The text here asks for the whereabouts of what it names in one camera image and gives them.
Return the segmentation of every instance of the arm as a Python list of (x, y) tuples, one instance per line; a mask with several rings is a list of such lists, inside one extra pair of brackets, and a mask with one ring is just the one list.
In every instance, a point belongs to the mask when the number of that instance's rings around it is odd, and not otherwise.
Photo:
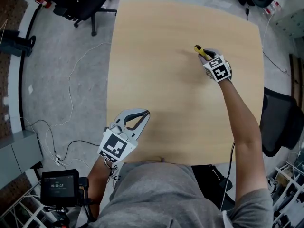
[(255, 117), (228, 80), (219, 86), (225, 99), (236, 149), (236, 201), (245, 194), (267, 188), (261, 132)]
[(109, 178), (110, 169), (105, 165), (103, 157), (98, 157), (93, 168), (91, 169), (88, 179), (89, 179), (89, 198), (94, 202), (90, 206), (91, 212), (94, 218), (99, 215), (99, 205), (104, 196), (106, 184)]

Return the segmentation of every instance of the white cable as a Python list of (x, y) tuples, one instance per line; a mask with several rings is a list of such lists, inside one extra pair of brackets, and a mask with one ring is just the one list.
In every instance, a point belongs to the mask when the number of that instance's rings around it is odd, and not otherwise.
[(0, 44), (2, 43), (2, 38), (3, 38), (3, 35), (4, 35), (4, 30), (5, 30), (5, 27), (6, 27), (6, 24), (8, 22), (8, 19), (6, 19), (3, 23), (3, 25), (1, 26), (0, 30), (2, 29), (2, 27), (4, 26), (3, 28), (3, 32), (2, 32), (2, 36), (1, 36), (1, 40), (0, 40)]
[(60, 123), (57, 123), (57, 124), (52, 125), (52, 126), (50, 126), (50, 127), (48, 128), (48, 130), (47, 130), (47, 132), (46, 132), (46, 140), (45, 140), (45, 143), (46, 143), (46, 146), (47, 146), (48, 150), (49, 150), (49, 146), (48, 146), (48, 144), (47, 144), (47, 136), (48, 136), (48, 131), (50, 130), (50, 128), (51, 128), (51, 127), (56, 127), (56, 126), (58, 126), (58, 125), (62, 126), (62, 125), (64, 125), (64, 124), (68, 123), (68, 122), (71, 120), (72, 113), (73, 113), (73, 109), (74, 109), (74, 105), (73, 105), (72, 96), (71, 96), (71, 91), (70, 91), (70, 78), (71, 78), (71, 75), (72, 75), (72, 73), (74, 72), (74, 70), (75, 70), (75, 68), (76, 68), (77, 63), (78, 63), (81, 59), (83, 59), (83, 58), (85, 57), (85, 55), (86, 55), (89, 51), (91, 51), (91, 50), (93, 50), (93, 49), (95, 49), (95, 48), (101, 46), (102, 44), (109, 44), (109, 45), (110, 45), (111, 43), (110, 43), (110, 42), (102, 42), (102, 43), (98, 44), (96, 47), (93, 47), (93, 48), (87, 50), (86, 53), (84, 53), (84, 55), (83, 55), (80, 59), (78, 59), (78, 61), (75, 63), (75, 65), (74, 65), (74, 67), (73, 67), (73, 70), (72, 70), (72, 72), (70, 73), (70, 75), (69, 75), (69, 77), (68, 77), (68, 94), (69, 94), (69, 96), (70, 96), (71, 105), (72, 105), (71, 114), (70, 114), (69, 119), (68, 119), (67, 121), (65, 121), (64, 123), (61, 123), (61, 124), (60, 124)]
[(88, 166), (88, 164), (85, 161), (81, 160), (81, 159), (72, 159), (69, 164), (64, 164), (62, 162), (60, 162), (60, 163), (63, 164), (63, 165), (65, 165), (65, 166), (69, 166), (69, 165), (72, 164), (73, 161), (81, 161), (81, 162), (83, 162), (89, 168), (89, 170), (91, 170), (91, 168)]
[(290, 155), (290, 154), (296, 154), (296, 155), (297, 155), (297, 158), (301, 155), (300, 140), (298, 141), (298, 145), (299, 145), (299, 152), (298, 152), (298, 153), (297, 153), (297, 152), (289, 152), (288, 157), (287, 157), (287, 161), (288, 161), (289, 163), (291, 163), (291, 162), (289, 161), (289, 155)]
[(36, 197), (36, 198), (40, 198), (40, 196), (38, 195), (27, 195), (27, 196), (23, 196), (24, 198), (30, 198), (30, 197)]
[(15, 222), (16, 222), (16, 227), (19, 228), (18, 222), (17, 222), (17, 217), (16, 217), (16, 212), (15, 212), (15, 206), (13, 207), (14, 211), (14, 217), (15, 217)]
[(304, 161), (300, 162), (300, 164), (298, 164), (298, 165), (296, 166), (296, 168), (298, 168), (300, 165), (302, 165), (303, 162), (304, 162)]
[[(283, 8), (283, 6), (285, 5), (287, 0), (284, 0), (284, 3), (282, 3), (281, 5), (281, 9)], [(268, 23), (266, 25), (266, 29), (265, 29), (265, 32), (264, 32), (264, 36), (263, 36), (263, 42), (262, 42), (262, 50), (264, 50), (264, 42), (265, 42), (265, 35), (266, 35), (266, 32), (267, 32), (267, 28), (268, 28), (268, 25), (269, 25), (269, 22), (271, 20), (271, 18), (274, 16), (274, 13), (270, 16), (269, 20), (268, 20)]]
[(49, 151), (49, 152), (50, 152), (50, 154), (52, 155), (52, 157), (50, 157), (50, 156), (49, 156), (48, 152), (46, 151), (46, 149), (44, 148), (44, 146), (43, 146), (42, 142), (40, 141), (38, 134), (35, 132), (35, 130), (34, 130), (34, 129), (33, 129), (33, 127), (32, 127), (32, 124), (31, 124), (31, 123), (28, 121), (28, 119), (27, 119), (27, 118), (25, 118), (25, 117), (19, 117), (19, 116), (9, 116), (9, 118), (13, 118), (13, 117), (17, 117), (17, 118), (25, 119), (25, 120), (28, 122), (28, 124), (29, 124), (29, 125), (30, 125), (30, 127), (32, 128), (33, 132), (34, 132), (34, 133), (37, 135), (37, 139), (38, 139), (38, 141), (40, 142), (41, 147), (43, 148), (43, 150), (45, 151), (45, 153), (47, 154), (47, 156), (48, 156), (49, 158), (51, 158), (51, 159), (52, 159), (52, 161), (53, 161), (53, 162), (56, 164), (56, 162), (55, 162), (55, 160), (54, 160), (54, 156), (53, 156), (53, 154), (51, 153), (51, 151)]

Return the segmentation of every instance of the gray t-shirt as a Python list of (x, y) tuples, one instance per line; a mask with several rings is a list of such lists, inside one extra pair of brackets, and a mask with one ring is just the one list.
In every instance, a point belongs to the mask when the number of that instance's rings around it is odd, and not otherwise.
[[(210, 200), (204, 198), (189, 166), (168, 163), (125, 164), (120, 175), (109, 204), (90, 226), (225, 227), (223, 214)], [(271, 228), (273, 209), (269, 191), (260, 189), (246, 194), (228, 213), (228, 217), (235, 228)]]

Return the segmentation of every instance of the cable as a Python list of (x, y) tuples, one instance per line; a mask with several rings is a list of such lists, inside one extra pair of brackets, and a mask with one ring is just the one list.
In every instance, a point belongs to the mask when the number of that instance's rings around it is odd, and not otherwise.
[(266, 54), (265, 54), (265, 52), (263, 52), (263, 54), (268, 58), (268, 60), (273, 64), (273, 65), (275, 65), (283, 74), (287, 74), (288, 76), (290, 76), (291, 77), (291, 75), (290, 74), (288, 74), (287, 73), (287, 69), (285, 68), (285, 70), (283, 71), (282, 69), (280, 69)]
[(72, 72), (70, 73), (70, 75), (69, 75), (69, 77), (68, 77), (68, 95), (70, 96), (71, 105), (72, 105), (70, 117), (69, 117), (69, 119), (68, 119), (67, 121), (65, 121), (64, 123), (61, 123), (61, 124), (60, 124), (60, 123), (57, 123), (57, 124), (52, 125), (52, 126), (50, 126), (50, 127), (48, 128), (48, 130), (47, 130), (47, 132), (46, 132), (46, 141), (45, 141), (47, 147), (48, 147), (48, 144), (47, 144), (47, 136), (48, 136), (48, 131), (51, 129), (51, 127), (56, 127), (56, 126), (58, 126), (58, 125), (63, 126), (64, 124), (68, 123), (68, 122), (71, 120), (72, 113), (73, 113), (73, 110), (74, 110), (74, 105), (73, 105), (72, 96), (71, 96), (71, 90), (70, 90), (70, 79), (71, 79), (72, 73), (74, 72), (74, 70), (75, 70), (75, 68), (76, 68), (77, 63), (78, 63), (81, 59), (83, 59), (83, 58), (85, 57), (85, 55), (86, 55), (89, 51), (91, 51), (91, 50), (93, 50), (93, 49), (95, 49), (95, 48), (97, 48), (97, 47), (99, 47), (99, 46), (101, 46), (101, 45), (103, 45), (103, 44), (111, 44), (111, 43), (109, 43), (109, 42), (102, 42), (102, 43), (98, 44), (96, 47), (93, 47), (93, 48), (87, 50), (86, 53), (84, 53), (83, 56), (82, 56), (81, 58), (79, 58), (79, 59), (76, 61), (75, 65), (74, 65), (74, 67), (73, 67), (73, 70), (72, 70)]
[(249, 7), (250, 7), (250, 5), (248, 5), (248, 8), (245, 9), (245, 13), (247, 15), (247, 21), (248, 21), (248, 15), (249, 15)]
[(222, 211), (224, 200), (225, 200), (228, 180), (229, 180), (229, 176), (230, 176), (231, 164), (232, 164), (233, 150), (234, 150), (235, 145), (236, 145), (235, 142), (233, 142), (232, 147), (231, 147), (231, 152), (230, 152), (230, 162), (229, 162), (229, 169), (228, 169), (227, 178), (226, 178), (226, 182), (225, 182), (224, 194), (223, 194), (222, 202), (220, 204), (220, 209), (219, 209), (220, 211)]
[(87, 142), (87, 141), (84, 141), (84, 140), (74, 140), (74, 141), (72, 141), (72, 142), (67, 146), (66, 155), (65, 155), (65, 157), (64, 157), (62, 160), (59, 159), (60, 161), (64, 161), (64, 160), (66, 159), (66, 157), (67, 157), (67, 152), (68, 152), (68, 148), (70, 147), (70, 145), (71, 145), (72, 143), (75, 143), (75, 142), (84, 142), (84, 143), (88, 143), (88, 144), (91, 144), (91, 145), (94, 145), (94, 146), (99, 146), (99, 144), (94, 144), (94, 143)]
[(289, 156), (290, 156), (290, 154), (296, 154), (297, 155), (297, 158), (296, 158), (296, 160), (299, 158), (299, 156), (301, 155), (301, 146), (300, 146), (300, 140), (298, 141), (298, 145), (299, 145), (299, 152), (297, 153), (297, 152), (289, 152), (289, 154), (288, 154), (288, 157), (287, 157), (287, 162), (288, 163), (290, 163), (291, 165), (293, 165), (292, 163), (291, 163), (291, 161), (289, 160)]
[(106, 159), (105, 159), (105, 158), (104, 158), (104, 162), (105, 162), (104, 165), (105, 165), (107, 168), (110, 169), (109, 178), (108, 178), (108, 181), (107, 181), (106, 183), (109, 183), (110, 179), (112, 178), (112, 179), (113, 179), (113, 189), (115, 189), (115, 181), (117, 181), (117, 180), (119, 180), (119, 179), (121, 178), (120, 175), (114, 176), (114, 175), (116, 175), (117, 172), (119, 171), (119, 170), (118, 170), (118, 166), (117, 166), (117, 165), (115, 165), (114, 167), (109, 166), (108, 163), (106, 162)]
[(38, 195), (27, 195), (27, 196), (23, 196), (24, 198), (30, 198), (30, 197), (36, 197), (36, 198), (40, 198), (40, 196)]
[[(282, 6), (281, 6), (281, 9), (283, 8), (283, 6), (285, 5), (286, 3), (286, 0), (284, 0), (284, 3), (282, 3)], [(269, 20), (268, 20), (268, 23), (266, 25), (266, 28), (265, 28), (265, 32), (264, 32), (264, 36), (263, 36), (263, 42), (262, 42), (262, 50), (264, 50), (264, 42), (265, 42), (265, 35), (266, 35), (266, 32), (267, 32), (267, 28), (268, 28), (268, 25), (269, 25), (269, 22), (271, 20), (271, 18), (274, 16), (274, 13), (270, 16)]]
[(2, 38), (3, 38), (3, 35), (4, 35), (4, 30), (5, 30), (5, 27), (6, 27), (7, 22), (8, 22), (8, 19), (6, 19), (6, 20), (4, 21), (3, 25), (2, 25), (1, 28), (0, 28), (0, 30), (1, 30), (2, 27), (4, 27), (4, 28), (3, 28), (3, 32), (2, 32), (2, 36), (1, 36), (1, 40), (0, 40), (0, 44), (2, 43)]
[(13, 211), (14, 211), (13, 215), (15, 217), (16, 227), (19, 228), (19, 225), (18, 225), (18, 222), (17, 222), (17, 217), (16, 217), (16, 212), (15, 212), (15, 206), (13, 207)]
[(19, 116), (9, 116), (9, 118), (13, 118), (13, 117), (17, 117), (17, 118), (25, 119), (25, 120), (28, 122), (28, 124), (31, 126), (31, 128), (32, 128), (33, 132), (34, 132), (34, 133), (37, 135), (37, 139), (38, 139), (39, 143), (41, 144), (41, 147), (43, 148), (43, 150), (45, 151), (45, 153), (47, 154), (47, 156), (48, 156), (49, 158), (51, 158), (51, 159), (52, 159), (52, 161), (54, 162), (54, 164), (56, 164), (56, 162), (55, 162), (55, 160), (54, 160), (54, 156), (53, 156), (53, 154), (51, 153), (51, 151), (49, 151), (49, 152), (50, 152), (50, 154), (52, 155), (52, 157), (50, 157), (50, 156), (49, 156), (48, 152), (46, 151), (46, 149), (44, 148), (44, 146), (43, 146), (42, 142), (40, 141), (40, 138), (39, 138), (38, 134), (35, 132), (34, 128), (32, 127), (32, 124), (31, 124), (31, 123), (28, 121), (28, 119), (27, 119), (27, 118), (25, 118), (25, 117), (19, 117)]
[(298, 165), (296, 166), (296, 168), (298, 168), (300, 165), (302, 165), (303, 162), (304, 162), (304, 161), (300, 162), (300, 164), (298, 164)]
[(58, 163), (59, 163), (59, 165), (62, 165), (66, 169), (66, 171), (67, 171), (67, 168), (63, 164), (61, 164), (60, 162), (58, 162)]
[[(25, 127), (31, 127), (31, 126), (35, 125), (37, 122), (39, 122), (39, 121), (45, 122), (45, 123), (47, 124), (47, 126), (49, 127), (49, 124), (48, 124), (45, 120), (43, 120), (43, 119), (39, 119), (39, 120), (35, 121), (32, 125), (27, 125), (27, 126), (25, 126)], [(52, 140), (53, 140), (54, 153), (56, 154), (57, 152), (56, 152), (56, 149), (55, 149), (54, 137), (53, 137), (52, 129), (50, 129), (50, 131), (51, 131)]]
[(93, 217), (90, 207), (88, 205), (84, 205), (84, 209), (85, 209), (85, 212), (86, 212), (85, 214), (86, 214), (88, 220), (90, 222), (95, 222), (96, 219)]
[(69, 164), (64, 164), (64, 163), (61, 163), (61, 164), (65, 165), (65, 166), (69, 166), (69, 165), (72, 164), (73, 161), (80, 161), (80, 162), (83, 162), (83, 163), (89, 168), (89, 170), (91, 170), (91, 168), (88, 166), (88, 164), (87, 164), (85, 161), (81, 160), (81, 159), (72, 159), (71, 162), (70, 162)]

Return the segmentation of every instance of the black cable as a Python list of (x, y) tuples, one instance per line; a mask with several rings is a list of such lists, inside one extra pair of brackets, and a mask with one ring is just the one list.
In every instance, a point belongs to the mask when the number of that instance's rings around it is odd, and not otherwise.
[(229, 169), (228, 169), (227, 178), (226, 178), (226, 181), (225, 181), (224, 194), (223, 194), (223, 198), (222, 198), (221, 205), (220, 205), (220, 209), (219, 209), (220, 211), (222, 211), (223, 204), (224, 204), (224, 200), (225, 200), (225, 195), (226, 195), (228, 180), (229, 180), (229, 176), (230, 176), (231, 164), (232, 164), (233, 150), (234, 150), (234, 146), (235, 146), (235, 145), (236, 145), (236, 143), (233, 142), (232, 147), (231, 147), (231, 152), (230, 152)]
[[(85, 198), (88, 199), (88, 188), (85, 188), (84, 189), (85, 191)], [(86, 216), (88, 217), (89, 221), (90, 222), (95, 222), (96, 219), (94, 218), (92, 212), (91, 212), (91, 208), (89, 205), (84, 205), (84, 209), (85, 209), (85, 212), (86, 212)]]
[(66, 171), (67, 171), (67, 168), (63, 164), (61, 164), (60, 162), (58, 162), (58, 163), (59, 163), (59, 165), (62, 165), (66, 169)]
[[(26, 128), (26, 127), (32, 127), (32, 126), (34, 126), (34, 125), (35, 125), (37, 122), (39, 122), (39, 121), (45, 122), (45, 123), (47, 124), (47, 126), (49, 127), (49, 124), (48, 124), (45, 120), (39, 119), (39, 120), (35, 121), (32, 125), (27, 125), (27, 126), (25, 126), (25, 128)], [(55, 144), (54, 144), (54, 137), (53, 137), (53, 132), (52, 132), (52, 129), (51, 129), (51, 128), (50, 128), (50, 131), (51, 131), (52, 140), (53, 140), (54, 153), (56, 154), (56, 149), (55, 149)]]
[(247, 15), (247, 21), (248, 21), (248, 15), (249, 15), (249, 7), (250, 7), (250, 5), (248, 5), (248, 8), (245, 9), (245, 13)]
[(110, 171), (107, 183), (109, 183), (110, 179), (112, 178), (113, 179), (113, 189), (115, 189), (115, 181), (119, 180), (121, 176), (120, 175), (113, 176), (114, 175), (114, 171), (116, 171), (118, 169), (117, 165), (115, 165), (114, 167), (108, 167), (108, 168), (111, 171)]
[(64, 157), (62, 160), (59, 159), (60, 161), (64, 161), (64, 160), (65, 160), (65, 158), (67, 157), (68, 148), (70, 147), (70, 145), (71, 145), (72, 143), (75, 143), (75, 142), (84, 142), (84, 143), (88, 143), (88, 144), (91, 144), (91, 145), (94, 145), (94, 146), (99, 146), (99, 144), (94, 144), (94, 143), (87, 142), (87, 141), (84, 141), (84, 140), (74, 140), (74, 141), (72, 141), (72, 142), (67, 146), (66, 155), (65, 155), (65, 157)]
[(271, 59), (265, 54), (265, 52), (263, 52), (263, 54), (268, 58), (268, 60), (273, 64), (275, 65), (283, 74), (287, 74), (288, 76), (291, 77), (290, 74), (287, 73), (287, 69), (285, 68), (285, 70), (283, 71), (282, 69), (280, 69), (273, 61), (271, 61)]

